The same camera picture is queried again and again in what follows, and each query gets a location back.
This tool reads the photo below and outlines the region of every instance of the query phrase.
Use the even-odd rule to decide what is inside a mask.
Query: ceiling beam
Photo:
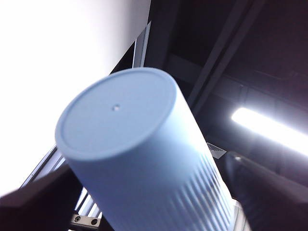
[[[249,31],[250,27],[254,23],[255,19],[257,18],[259,12],[261,11],[264,3],[266,0],[256,0],[250,7],[247,15],[245,16],[244,21],[240,25],[238,31],[234,35],[229,47],[227,48],[226,52],[224,53],[221,61],[219,62],[217,68],[215,69],[214,73],[211,75],[211,78],[204,88],[199,100],[196,102],[195,107],[192,109],[193,114],[196,116],[205,101],[207,100],[210,92],[215,87],[216,83],[218,82],[220,76],[223,74],[225,68],[227,67],[228,63],[230,62],[231,58],[236,53],[238,47],[242,43],[243,39],[245,38],[247,32]]]
[[[193,103],[195,102],[202,86],[206,82],[215,62],[217,61],[220,53],[222,52],[223,48],[226,46],[229,37],[231,36],[232,32],[234,31],[235,27],[238,25],[241,15],[243,14],[245,8],[247,7],[248,0],[237,0],[234,4],[231,12],[224,24],[220,35],[204,65],[202,68],[200,75],[190,93],[190,96],[187,100],[188,105],[192,108]]]

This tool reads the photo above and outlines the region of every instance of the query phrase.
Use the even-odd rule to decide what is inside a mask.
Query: fluorescent light
[[[246,128],[308,155],[308,136],[247,108],[238,109],[232,120]]]

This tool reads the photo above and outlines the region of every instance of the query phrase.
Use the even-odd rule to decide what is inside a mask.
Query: metal bracket
[[[71,230],[98,230],[98,226],[100,225],[100,218],[90,218],[87,216],[81,216],[75,214],[72,216],[70,229]]]

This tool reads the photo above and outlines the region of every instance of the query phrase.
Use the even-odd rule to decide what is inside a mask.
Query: white wall
[[[0,195],[54,144],[56,122],[108,75],[147,24],[150,0],[0,0]]]

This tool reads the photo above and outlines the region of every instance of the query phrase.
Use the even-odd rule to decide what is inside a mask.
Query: air vent
[[[207,146],[208,146],[209,150],[211,151],[212,156],[216,159],[221,158],[226,153],[225,150],[218,148],[217,146],[215,146],[211,143],[207,143]]]

